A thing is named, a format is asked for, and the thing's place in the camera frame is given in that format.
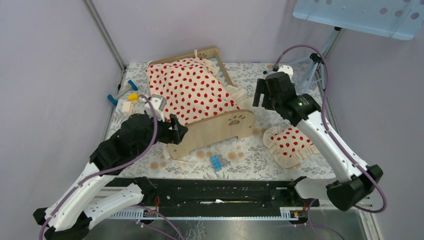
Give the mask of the wooden pet bed frame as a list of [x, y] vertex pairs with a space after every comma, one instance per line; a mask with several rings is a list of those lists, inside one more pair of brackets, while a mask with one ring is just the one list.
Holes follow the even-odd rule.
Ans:
[[[216, 47], [196, 49], [190, 53], [151, 61], [147, 67], [155, 64], [172, 63], [185, 58], [216, 59], [223, 72], [225, 82], [234, 86]], [[188, 132], [182, 142], [180, 144], [167, 144], [164, 149], [172, 159], [177, 160], [188, 156], [195, 149], [232, 137], [241, 139], [252, 135], [252, 127], [256, 124], [257, 118], [250, 110], [251, 104], [252, 102], [248, 104], [248, 109], [236, 109], [183, 125], [188, 128]]]

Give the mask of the large strawberry print cushion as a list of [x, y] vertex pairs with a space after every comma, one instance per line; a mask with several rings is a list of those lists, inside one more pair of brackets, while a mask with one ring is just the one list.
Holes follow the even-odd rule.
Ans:
[[225, 82], [216, 59], [190, 57], [146, 68], [150, 95], [165, 98], [164, 117], [182, 125], [233, 110], [248, 109], [247, 91]]

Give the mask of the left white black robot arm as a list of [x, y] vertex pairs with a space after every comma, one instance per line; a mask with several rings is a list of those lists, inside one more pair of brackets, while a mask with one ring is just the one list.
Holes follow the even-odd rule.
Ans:
[[147, 177], [137, 177], [123, 190], [100, 201], [91, 200], [123, 169], [142, 158], [157, 142], [180, 144], [188, 128], [176, 115], [160, 120], [156, 115], [132, 114], [89, 157], [82, 173], [52, 206], [38, 208], [33, 217], [41, 226], [40, 240], [82, 240], [89, 231], [127, 207], [148, 206], [158, 200], [157, 188]]

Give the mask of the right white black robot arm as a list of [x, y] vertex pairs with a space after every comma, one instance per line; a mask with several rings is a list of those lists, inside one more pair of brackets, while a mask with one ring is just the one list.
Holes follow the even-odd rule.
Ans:
[[325, 117], [324, 106], [307, 93], [298, 95], [289, 74], [274, 72], [256, 82], [253, 107], [277, 112], [298, 128], [328, 162], [332, 179], [299, 177], [291, 182], [287, 201], [293, 206], [306, 199], [330, 201], [337, 209], [355, 207], [368, 213], [381, 213], [387, 198], [378, 182], [383, 170], [360, 158], [334, 131]]

